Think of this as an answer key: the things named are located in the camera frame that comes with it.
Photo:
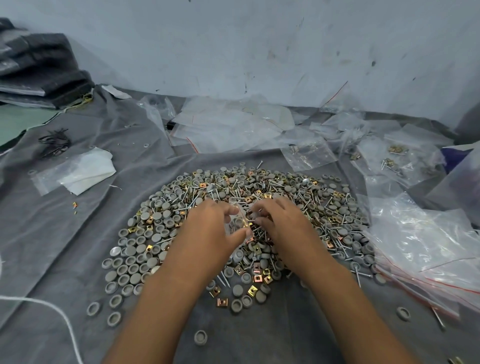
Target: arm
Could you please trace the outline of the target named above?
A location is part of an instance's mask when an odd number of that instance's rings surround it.
[[[327,252],[311,223],[287,198],[253,205],[285,264],[312,290],[348,364],[419,363],[377,315],[352,277]]]
[[[103,364],[173,361],[190,311],[249,229],[225,235],[224,221],[238,209],[205,200],[190,211],[162,267],[144,286],[138,304]]]

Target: pile of hardware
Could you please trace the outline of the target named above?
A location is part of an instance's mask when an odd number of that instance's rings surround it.
[[[215,280],[206,287],[216,298],[217,307],[230,307],[233,313],[238,313],[250,307],[253,298],[264,303],[271,291],[270,284],[281,280],[282,275],[289,278],[292,274],[278,257],[268,234],[252,219],[251,207],[255,201],[277,196],[289,198],[301,209],[332,256],[351,261],[350,269],[359,285],[360,276],[385,283],[380,275],[359,272],[360,267],[374,264],[374,250],[363,234],[368,219],[359,211],[348,184],[340,184],[341,179],[333,175],[324,174],[317,179],[301,173],[260,169],[261,164],[249,169],[240,163],[231,169],[222,167],[220,171],[198,169],[184,173],[142,202],[140,210],[128,219],[127,227],[119,231],[118,244],[110,250],[111,257],[102,262],[103,269],[110,270],[105,276],[105,292],[114,294],[121,287],[121,294],[110,299],[110,307],[115,310],[125,297],[140,294],[148,276],[161,267],[189,210],[206,199],[225,201],[239,208],[238,215],[226,226],[227,232],[243,227],[250,227],[253,232],[217,276],[224,287],[220,288]],[[241,284],[231,287],[233,279],[240,279]],[[242,285],[247,288],[245,295]],[[227,297],[218,297],[224,296],[227,288],[231,288],[235,297],[230,304]],[[98,310],[99,303],[94,302],[87,314],[96,315]],[[116,326],[120,319],[121,314],[114,312],[107,323]]]

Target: gray tarp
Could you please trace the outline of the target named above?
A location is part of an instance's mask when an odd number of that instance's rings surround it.
[[[86,108],[29,130],[0,164],[0,254],[4,261],[0,294],[28,295],[61,307],[72,322],[85,363],[99,363],[122,327],[106,325],[111,309],[104,292],[106,271],[100,265],[116,245],[118,230],[142,201],[179,174],[197,168],[217,170],[241,161],[257,166],[263,160],[267,169],[291,171],[278,150],[175,157],[165,137],[133,100],[116,100],[97,91]],[[136,126],[125,128],[127,124]],[[37,138],[59,128],[68,128],[72,148],[60,157],[38,161],[36,154],[43,146]],[[29,170],[50,168],[93,145],[111,151],[116,174],[80,196],[63,187],[39,195],[27,175]],[[342,176],[337,164],[309,171],[313,176],[323,173]],[[78,203],[76,215],[74,201]],[[368,279],[362,283],[381,317],[424,363],[446,363],[453,355],[466,364],[477,361],[479,336],[474,325],[466,327],[444,318],[449,326],[442,333],[429,308],[403,291],[377,286]],[[88,318],[85,310],[96,300],[103,304],[102,311]],[[121,308],[125,316],[135,302],[134,296],[126,299]],[[410,323],[397,318],[399,305],[410,310]],[[47,307],[0,301],[0,325],[2,364],[76,362],[66,325]],[[204,347],[193,343],[199,329],[208,334]],[[343,362],[325,317],[295,276],[275,282],[264,305],[255,304],[239,316],[215,307],[205,292],[188,320],[175,358],[177,363],[209,364],[253,360],[265,364]]]

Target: white wall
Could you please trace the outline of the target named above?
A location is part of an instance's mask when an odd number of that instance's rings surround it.
[[[18,26],[65,33],[98,83],[319,106],[348,81],[366,110],[453,126],[480,102],[478,0],[0,0],[0,9]]]

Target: gray fabric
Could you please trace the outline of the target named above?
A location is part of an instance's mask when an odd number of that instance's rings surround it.
[[[134,123],[137,125],[124,128]],[[72,148],[61,157],[36,161],[35,154],[41,149],[36,139],[60,127],[69,129]],[[80,196],[61,187],[40,197],[27,172],[49,168],[65,157],[89,150],[91,145],[111,151],[117,173]],[[291,171],[278,150],[173,156],[164,136],[133,100],[114,100],[100,90],[85,109],[29,130],[1,161],[0,254],[4,263],[0,292],[28,295],[61,307],[72,322],[85,363],[101,362],[122,327],[109,329],[106,325],[111,309],[104,292],[106,271],[100,265],[116,245],[118,230],[125,227],[142,201],[177,175],[197,168],[217,170],[240,161],[257,166],[263,160],[265,168]],[[323,173],[342,176],[337,164],[308,172],[317,177]],[[76,215],[74,201],[78,203]],[[230,283],[237,281],[234,276]],[[478,358],[478,329],[473,320],[462,327],[443,317],[448,329],[442,333],[431,311],[402,290],[380,287],[369,279],[362,279],[362,287],[381,317],[424,363],[443,363],[453,355],[461,356],[465,363]],[[102,310],[97,317],[88,318],[85,310],[96,300],[102,303]],[[136,300],[131,296],[122,305],[124,319]],[[412,322],[397,318],[399,305],[410,310]],[[51,309],[0,301],[0,324],[0,363],[75,363],[67,328]],[[199,329],[208,334],[204,347],[193,342]],[[175,357],[176,363],[253,360],[266,364],[343,363],[325,317],[295,276],[273,283],[264,305],[254,304],[238,316],[215,307],[205,291],[188,320]]]

